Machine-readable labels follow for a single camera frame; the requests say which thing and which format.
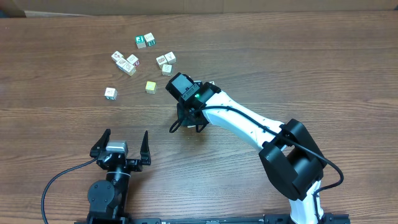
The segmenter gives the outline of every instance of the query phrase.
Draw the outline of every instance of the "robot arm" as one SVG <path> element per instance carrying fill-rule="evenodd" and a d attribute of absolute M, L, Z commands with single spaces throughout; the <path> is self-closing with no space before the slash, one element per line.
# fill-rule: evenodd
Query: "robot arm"
<path fill-rule="evenodd" d="M 210 123 L 220 126 L 230 130 L 259 152 L 270 182 L 289 199 L 292 209 L 290 218 L 294 223 L 318 223 L 318 220 L 322 219 L 323 210 L 320 207 L 319 197 L 315 203 L 313 194 L 320 187 L 326 163 L 297 148 L 288 156 L 282 153 L 282 150 L 289 145 L 284 139 L 289 138 L 323 156 L 302 123 L 292 119 L 284 124 L 265 118 L 233 101 L 217 86 L 193 81 L 181 73 L 169 81 L 166 90 L 178 101 L 179 125 L 196 125 L 197 132 L 199 125 L 205 127 Z M 240 110 L 259 124 L 282 135 L 283 138 L 265 131 L 233 110 L 215 108 L 216 106 L 229 106 Z"/>

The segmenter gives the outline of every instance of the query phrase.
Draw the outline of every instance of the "wooden table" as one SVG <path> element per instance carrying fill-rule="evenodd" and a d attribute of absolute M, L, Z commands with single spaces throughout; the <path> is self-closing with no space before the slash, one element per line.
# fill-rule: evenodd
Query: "wooden table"
<path fill-rule="evenodd" d="M 139 156 L 149 131 L 152 165 L 133 174 L 134 217 L 200 218 L 289 213 L 257 152 L 224 129 L 169 134 L 176 101 L 155 58 L 173 51 L 175 72 L 215 81 L 237 102 L 306 125 L 345 174 L 322 193 L 326 212 L 352 223 L 398 218 L 398 12 L 0 19 L 0 223 L 42 223 L 40 198 L 60 171 L 88 161 L 106 128 Z M 137 49 L 152 32 L 154 47 Z M 118 50 L 140 59 L 132 77 Z M 155 95 L 146 81 L 157 82 Z M 116 101 L 103 96 L 118 90 Z M 90 165 L 59 178 L 46 198 L 50 223 L 84 220 Z M 323 185 L 338 179 L 325 169 Z"/>

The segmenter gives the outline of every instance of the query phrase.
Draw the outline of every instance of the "cable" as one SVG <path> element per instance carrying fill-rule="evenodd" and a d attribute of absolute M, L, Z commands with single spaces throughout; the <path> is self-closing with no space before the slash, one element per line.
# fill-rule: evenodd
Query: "cable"
<path fill-rule="evenodd" d="M 53 177 L 50 182 L 47 184 L 47 186 L 45 186 L 44 191 L 43 191 L 43 195 L 42 195 L 42 202 L 41 202 L 41 208 L 42 208 L 42 216 L 43 216 L 43 221 L 45 224 L 49 224 L 49 222 L 47 221 L 47 217 L 45 216 L 45 212 L 44 212 L 44 198 L 45 198 L 45 194 L 47 193 L 47 191 L 49 190 L 50 185 L 60 176 L 62 176 L 63 174 L 66 174 L 67 172 L 73 171 L 75 169 L 79 169 L 82 168 L 84 166 L 87 166 L 88 164 L 92 164 L 93 162 L 95 162 L 97 160 L 97 158 L 94 158 L 84 164 L 80 164 L 78 166 L 72 167 L 70 169 L 64 170 L 61 173 L 57 174 L 55 177 Z"/>
<path fill-rule="evenodd" d="M 343 172 L 341 171 L 341 169 L 340 169 L 338 166 L 336 166 L 336 164 L 332 163 L 332 161 L 330 161 L 330 160 L 326 159 L 325 157 L 323 157 L 323 156 L 321 156 L 321 155 L 319 155 L 319 154 L 317 154 L 317 153 L 315 153 L 315 152 L 313 152 L 313 151 L 307 149 L 306 147 L 300 145 L 299 143 L 296 143 L 295 141 L 292 141 L 292 140 L 290 140 L 289 138 L 287 138 L 287 137 L 285 137 L 285 136 L 283 136 L 283 135 L 281 135 L 281 134 L 279 134 L 279 133 L 276 133 L 276 132 L 270 130 L 270 129 L 267 128 L 266 126 L 262 125 L 260 122 L 256 121 L 255 119 L 253 119 L 252 117 L 250 117 L 250 116 L 247 115 L 246 113 L 243 113 L 242 111 L 240 111 L 240 110 L 238 110 L 238 109 L 236 109 L 236 108 L 232 108 L 232 107 L 230 107 L 230 106 L 206 106 L 206 107 L 201 108 L 201 109 L 198 109 L 198 110 L 190 111 L 189 114 L 194 114 L 194 113 L 197 113 L 197 112 L 201 112 L 201 111 L 203 111 L 203 110 L 210 110 L 210 109 L 226 109 L 226 110 L 234 111 L 234 112 L 236 112 L 236 113 L 242 115 L 243 117 L 245 117 L 246 119 L 248 119 L 249 121 L 251 121 L 252 123 L 254 123 L 255 125 L 257 125 L 257 126 L 259 126 L 260 128 L 262 128 L 262 129 L 264 130 L 264 132 L 268 132 L 268 133 L 271 133 L 271 134 L 273 134 L 273 135 L 275 135 L 275 136 L 278 136 L 279 138 L 281 138 L 281 140 L 283 140 L 283 141 L 285 141 L 285 142 L 287 142 L 287 143 L 289 143 L 289 144 L 291 144 L 291 145 L 293 145 L 293 146 L 295 146 L 295 147 L 297 147 L 297 148 L 299 148 L 299 149 L 301 149 L 301 150 L 303 150 L 303 151 L 305 151 L 305 152 L 307 152 L 307 153 L 312 154 L 313 156 L 315 156 L 316 158 L 320 159 L 321 161 L 326 162 L 327 164 L 329 164 L 332 168 L 334 168 L 334 170 L 337 171 L 337 173 L 338 173 L 339 176 L 340 176 L 340 180 L 339 180 L 339 181 L 335 182 L 334 184 L 330 184 L 330 185 L 327 185 L 327 186 L 324 186 L 324 187 L 320 187 L 318 190 L 314 191 L 314 193 L 313 193 L 313 201 L 314 201 L 314 204 L 315 204 L 315 216 L 317 217 L 318 223 L 320 223 L 319 212 L 318 212 L 318 203 L 317 203 L 317 197 L 319 197 L 318 194 L 319 194 L 319 192 L 321 192 L 322 190 L 331 189 L 331 188 L 337 187 L 337 186 L 339 186 L 341 183 L 343 183 L 343 181 L 344 181 L 344 175 L 343 175 Z M 171 131 L 175 132 L 175 131 L 180 127 L 180 125 L 181 125 L 181 123 L 182 123 L 182 121 L 183 121 L 184 119 L 186 119 L 186 117 L 182 117 L 182 118 L 176 120 L 176 122 L 174 122 L 172 128 L 173 128 L 177 123 L 178 123 L 178 126 L 177 126 L 175 129 L 173 129 L 173 130 L 172 130 L 172 128 L 170 128 L 170 132 L 171 132 Z"/>

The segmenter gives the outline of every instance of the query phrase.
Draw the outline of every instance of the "cube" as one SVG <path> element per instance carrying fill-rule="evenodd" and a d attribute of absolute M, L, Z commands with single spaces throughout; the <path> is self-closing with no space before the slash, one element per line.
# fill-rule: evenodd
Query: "cube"
<path fill-rule="evenodd" d="M 144 40 L 144 36 L 143 35 L 136 37 L 136 44 L 137 44 L 137 47 L 139 49 L 147 47 L 147 44 L 145 44 L 145 40 Z"/>
<path fill-rule="evenodd" d="M 116 91 L 116 89 L 114 88 L 107 88 L 105 90 L 105 98 L 107 98 L 108 100 L 116 100 L 117 95 L 118 91 Z"/>
<path fill-rule="evenodd" d="M 157 89 L 156 82 L 150 82 L 150 81 L 147 82 L 147 86 L 145 87 L 147 93 L 155 94 L 156 89 Z"/>
<path fill-rule="evenodd" d="M 173 66 L 172 65 L 163 65 L 162 74 L 167 76 L 172 76 Z"/>
<path fill-rule="evenodd" d="M 160 69 L 163 68 L 163 65 L 167 65 L 167 60 L 166 60 L 166 58 L 164 57 L 164 55 L 162 55 L 162 56 L 156 58 L 156 62 L 157 62 L 157 64 L 158 64 L 158 66 L 160 67 Z"/>
<path fill-rule="evenodd" d="M 127 58 L 127 61 L 128 62 L 130 62 L 133 66 L 138 66 L 139 65 L 139 61 L 138 61 L 138 58 L 135 56 L 135 55 L 130 55 L 128 58 Z"/>
<path fill-rule="evenodd" d="M 125 66 L 126 63 L 128 63 L 128 61 L 127 61 L 126 59 L 124 59 L 124 58 L 121 58 L 121 59 L 119 59 L 119 60 L 116 62 L 116 65 L 120 68 L 120 70 L 123 71 L 123 66 Z"/>
<path fill-rule="evenodd" d="M 156 44 L 155 37 L 152 35 L 152 33 L 144 35 L 144 39 L 147 42 L 148 47 Z"/>
<path fill-rule="evenodd" d="M 120 52 L 118 52 L 118 51 L 115 51 L 113 54 L 112 54 L 112 60 L 114 60 L 115 62 L 117 62 L 119 59 L 121 59 L 121 58 L 124 58 L 124 56 L 123 56 L 123 54 L 121 54 Z"/>
<path fill-rule="evenodd" d="M 132 76 L 136 72 L 136 67 L 128 62 L 123 66 L 123 71 Z"/>
<path fill-rule="evenodd" d="M 177 61 L 177 59 L 175 58 L 173 52 L 165 54 L 164 57 L 166 58 L 167 63 L 169 65 L 171 65 L 171 64 L 173 64 L 173 63 L 175 63 Z"/>

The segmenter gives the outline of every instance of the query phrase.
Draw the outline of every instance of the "black cable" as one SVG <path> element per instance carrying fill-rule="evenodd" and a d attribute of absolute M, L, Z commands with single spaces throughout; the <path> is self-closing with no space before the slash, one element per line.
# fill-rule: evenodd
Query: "black cable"
<path fill-rule="evenodd" d="M 285 141 L 285 142 L 287 142 L 287 143 L 289 143 L 289 144 L 291 144 L 291 145 L 293 145 L 293 146 L 295 146 L 295 147 L 297 147 L 297 148 L 299 148 L 299 149 L 301 149 L 301 150 L 303 150 L 303 151 L 305 151 L 307 153 L 312 154 L 313 156 L 315 156 L 316 158 L 320 159 L 321 161 L 326 162 L 327 164 L 329 164 L 332 168 L 334 168 L 334 170 L 337 171 L 337 173 L 340 176 L 340 180 L 339 181 L 335 182 L 334 184 L 330 184 L 330 185 L 327 185 L 327 186 L 324 186 L 324 187 L 320 187 L 318 190 L 314 191 L 314 193 L 313 193 L 313 201 L 314 201 L 314 204 L 315 204 L 315 216 L 317 217 L 318 223 L 320 223 L 319 212 L 318 212 L 318 203 L 317 203 L 317 197 L 319 197 L 318 194 L 322 190 L 331 189 L 331 188 L 337 187 L 341 183 L 343 183 L 344 175 L 343 175 L 343 172 L 341 171 L 341 169 L 338 166 L 336 166 L 336 164 L 332 163 L 332 161 L 330 161 L 330 160 L 326 159 L 325 157 L 323 157 L 323 156 L 321 156 L 321 155 L 319 155 L 319 154 L 307 149 L 306 147 L 300 145 L 299 143 L 296 143 L 295 141 L 292 141 L 289 138 L 270 130 L 267 126 L 262 125 L 260 122 L 256 121 L 255 119 L 253 119 L 252 117 L 250 117 L 246 113 L 243 113 L 242 111 L 240 111 L 240 110 L 238 110 L 236 108 L 233 108 L 233 107 L 230 107 L 230 106 L 206 106 L 206 107 L 198 109 L 198 110 L 190 111 L 189 114 L 201 112 L 203 110 L 210 110 L 210 109 L 226 109 L 226 110 L 234 111 L 234 112 L 242 115 L 243 117 L 245 117 L 246 119 L 248 119 L 249 121 L 254 123 L 255 125 L 257 125 L 260 128 L 262 128 L 264 130 L 264 132 L 268 132 L 268 133 L 271 133 L 271 134 L 273 134 L 275 136 L 278 136 L 279 138 L 281 138 L 281 140 L 283 140 L 283 141 Z M 173 130 L 173 132 L 175 132 L 180 127 L 180 124 L 181 124 L 181 122 L 184 119 L 185 118 L 180 118 L 180 119 L 176 120 L 176 122 L 174 123 L 174 126 L 177 124 L 177 122 L 178 122 L 179 125 Z"/>
<path fill-rule="evenodd" d="M 82 168 L 84 166 L 87 166 L 88 164 L 91 164 L 93 162 L 95 162 L 97 160 L 97 158 L 94 158 L 84 164 L 80 164 L 78 166 L 72 167 L 70 169 L 64 170 L 61 173 L 57 174 L 55 177 L 53 177 L 50 182 L 47 184 L 47 186 L 45 186 L 44 191 L 43 191 L 43 195 L 42 195 L 42 202 L 41 202 L 41 208 L 42 208 L 42 216 L 43 216 L 43 221 L 45 224 L 49 224 L 49 222 L 47 221 L 47 217 L 45 216 L 45 212 L 44 212 L 44 198 L 45 198 L 45 194 L 47 193 L 47 191 L 49 190 L 50 185 L 60 176 L 62 176 L 63 174 L 66 174 L 67 172 L 73 171 L 75 169 L 79 169 Z"/>

